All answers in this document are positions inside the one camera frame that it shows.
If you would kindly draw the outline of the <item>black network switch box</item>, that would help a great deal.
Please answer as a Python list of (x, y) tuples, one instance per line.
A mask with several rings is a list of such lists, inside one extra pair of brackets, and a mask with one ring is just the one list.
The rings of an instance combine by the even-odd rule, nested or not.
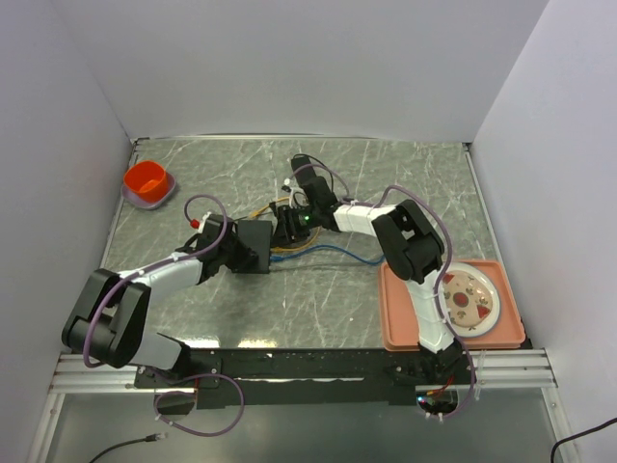
[(240, 220), (236, 224), (237, 246), (228, 268), (236, 274), (268, 274), (273, 224)]

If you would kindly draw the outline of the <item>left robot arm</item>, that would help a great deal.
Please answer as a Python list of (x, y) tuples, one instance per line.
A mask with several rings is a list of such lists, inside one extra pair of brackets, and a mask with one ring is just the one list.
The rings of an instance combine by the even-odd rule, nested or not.
[(139, 269), (95, 270), (83, 286), (61, 334), (63, 345), (89, 368), (156, 369), (168, 387), (183, 386), (194, 367), (183, 341), (146, 329), (148, 309), (173, 293), (200, 285), (223, 267), (237, 274), (269, 271), (273, 226), (206, 214), (195, 233), (168, 257)]

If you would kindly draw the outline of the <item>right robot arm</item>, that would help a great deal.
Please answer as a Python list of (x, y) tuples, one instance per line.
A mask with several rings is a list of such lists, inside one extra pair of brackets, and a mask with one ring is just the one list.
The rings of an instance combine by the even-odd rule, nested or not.
[(295, 181), (305, 196), (302, 205), (271, 206), (276, 227), (272, 247), (288, 247), (322, 229), (360, 233), (377, 239), (390, 271), (402, 281), (411, 297), (418, 326), (420, 376), (440, 385), (456, 369), (470, 364), (466, 349), (446, 319), (441, 294), (445, 273), (452, 263), (452, 244), (443, 220), (408, 190), (390, 185), (376, 204), (336, 196), (333, 183), (315, 171), (329, 169), (310, 156), (294, 156), (292, 176), (284, 181), (291, 192)]

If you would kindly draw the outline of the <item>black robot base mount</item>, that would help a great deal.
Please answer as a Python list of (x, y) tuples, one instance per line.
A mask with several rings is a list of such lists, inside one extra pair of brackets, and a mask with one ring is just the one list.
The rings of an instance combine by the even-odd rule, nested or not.
[(182, 372), (149, 368), (135, 376), (138, 389), (180, 389), (197, 395), (200, 409), (228, 405), (385, 402), (413, 405), (422, 388), (466, 386), (467, 356), (455, 347), (425, 350), (194, 349)]

